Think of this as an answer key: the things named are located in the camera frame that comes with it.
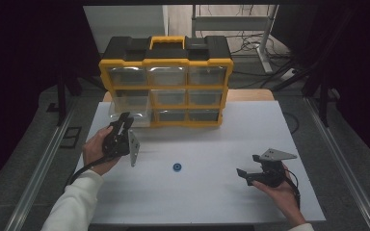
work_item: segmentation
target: human hand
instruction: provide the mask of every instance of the human hand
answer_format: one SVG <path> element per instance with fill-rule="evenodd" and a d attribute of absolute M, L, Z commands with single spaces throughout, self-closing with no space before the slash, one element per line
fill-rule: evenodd
<path fill-rule="evenodd" d="M 97 133 L 83 145 L 83 162 L 85 166 L 104 156 L 102 144 L 104 138 L 107 135 L 109 135 L 111 131 L 113 131 L 113 126 L 110 126 L 108 128 L 102 128 L 98 130 Z M 112 161 L 92 167 L 91 170 L 99 175 L 103 175 L 104 173 L 108 172 L 119 161 L 119 158 L 120 157 L 117 157 Z"/>
<path fill-rule="evenodd" d="M 290 178 L 290 174 L 288 173 L 287 166 L 283 165 L 284 169 L 286 169 L 286 177 Z M 298 225 L 304 224 L 305 219 L 303 214 L 300 212 L 299 206 L 297 204 L 296 198 L 294 196 L 293 189 L 291 186 L 286 182 L 283 181 L 278 187 L 272 188 L 265 184 L 262 184 L 258 181 L 252 182 L 255 187 L 257 187 L 262 192 L 269 195 L 281 212 L 286 216 L 289 220 L 290 224 L 293 227 Z"/>

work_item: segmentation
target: drawer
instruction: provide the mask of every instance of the drawer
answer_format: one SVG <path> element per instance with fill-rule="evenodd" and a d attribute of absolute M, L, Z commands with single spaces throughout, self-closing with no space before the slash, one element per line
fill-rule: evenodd
<path fill-rule="evenodd" d="M 222 90 L 188 90 L 190 105 L 221 105 Z"/>
<path fill-rule="evenodd" d="M 141 67 L 110 67 L 107 71 L 115 86 L 147 85 L 145 70 Z"/>
<path fill-rule="evenodd" d="M 185 105 L 185 90 L 151 90 L 154 105 Z"/>
<path fill-rule="evenodd" d="M 160 122 L 185 121 L 185 110 L 181 109 L 167 109 L 158 110 L 158 120 Z"/>
<path fill-rule="evenodd" d="M 193 109 L 188 112 L 191 121 L 218 121 L 219 110 L 216 109 Z"/>
<path fill-rule="evenodd" d="M 184 86 L 186 68 L 180 66 L 148 67 L 146 75 L 151 85 L 155 86 Z"/>
<path fill-rule="evenodd" d="M 189 85 L 223 85 L 226 67 L 222 66 L 190 66 L 188 73 Z"/>

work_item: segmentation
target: white paper sheet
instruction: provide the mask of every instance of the white paper sheet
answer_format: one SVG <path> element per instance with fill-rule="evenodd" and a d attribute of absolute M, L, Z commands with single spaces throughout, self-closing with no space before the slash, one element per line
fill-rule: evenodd
<path fill-rule="evenodd" d="M 100 103 L 88 138 L 110 123 Z M 277 101 L 227 102 L 220 127 L 133 128 L 141 143 L 104 175 L 92 223 L 118 225 L 252 224 L 284 221 L 273 201 L 237 175 L 261 172 L 251 155 L 272 147 L 299 155 Z M 180 163 L 182 169 L 172 167 Z M 284 163 L 299 178 L 302 212 L 325 220 L 300 159 Z"/>

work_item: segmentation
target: cabinet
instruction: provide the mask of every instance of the cabinet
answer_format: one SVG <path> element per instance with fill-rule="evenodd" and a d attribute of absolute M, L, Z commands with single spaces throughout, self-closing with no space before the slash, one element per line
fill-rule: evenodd
<path fill-rule="evenodd" d="M 133 126 L 219 126 L 233 69 L 225 37 L 113 37 L 100 61 L 110 116 Z"/>

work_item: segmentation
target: gray floor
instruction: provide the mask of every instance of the gray floor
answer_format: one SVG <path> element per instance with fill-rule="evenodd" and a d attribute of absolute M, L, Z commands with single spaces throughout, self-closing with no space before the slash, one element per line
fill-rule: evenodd
<path fill-rule="evenodd" d="M 211 13 L 215 13 L 213 12 L 214 9 L 214 7 L 211 7 L 209 10 Z M 238 47 L 237 42 L 240 45 L 241 41 L 236 39 L 230 41 L 229 46 L 236 49 Z M 286 51 L 282 46 L 276 48 L 276 50 L 278 52 Z M 263 74 L 260 62 L 255 54 L 253 52 L 244 53 L 250 56 L 234 58 L 235 69 L 243 72 Z M 280 59 L 275 59 L 274 61 L 276 64 L 285 62 L 285 60 Z M 254 89 L 258 88 L 262 82 L 253 85 L 252 83 L 262 80 L 264 80 L 262 76 L 232 74 L 229 79 L 229 86 L 235 89 L 243 86 Z M 280 81 L 281 79 L 275 78 L 266 87 Z M 282 110 L 293 115 L 299 121 L 299 124 L 297 124 L 297 121 L 290 115 L 286 114 L 285 116 L 291 130 L 294 130 L 299 125 L 298 130 L 292 137 L 327 218 L 327 221 L 314 223 L 314 227 L 316 230 L 370 230 L 336 163 L 331 157 L 328 146 L 323 141 L 308 107 L 304 103 L 300 92 L 304 81 L 302 80 L 284 90 L 274 92 L 274 96 Z M 71 149 L 59 148 L 57 150 L 47 176 L 25 219 L 22 230 L 40 230 L 51 207 L 62 194 L 66 179 L 75 168 L 81 152 L 80 147 L 88 135 L 96 106 L 102 100 L 104 94 L 103 91 L 84 80 L 81 80 L 81 84 L 83 86 L 83 94 L 79 97 L 69 96 L 67 98 L 67 102 L 70 102 L 71 99 L 77 101 L 75 112 L 68 125 L 69 127 L 81 127 L 76 147 Z M 50 103 L 56 103 L 56 101 L 56 88 L 48 89 L 40 95 L 40 107 L 36 112 L 34 120 L 13 152 L 10 160 L 0 172 L 0 230 L 3 230 L 7 225 L 13 209 L 29 182 L 32 172 L 40 160 L 44 149 L 49 144 L 52 135 L 55 133 L 57 114 L 48 113 L 46 109 Z M 328 117 L 330 131 L 337 140 L 359 184 L 365 189 L 370 199 L 370 149 L 342 118 L 333 102 L 329 104 Z M 69 145 L 70 140 L 64 139 L 62 144 Z M 254 226 L 254 230 L 287 230 L 288 228 L 287 223 L 259 224 Z M 156 228 L 130 228 L 130 230 L 153 229 Z M 175 230 L 177 229 L 189 230 L 190 228 L 175 228 Z M 253 228 L 251 226 L 229 226 L 200 228 L 200 230 L 202 229 L 252 230 Z M 118 229 L 110 226 L 92 225 L 90 230 Z"/>

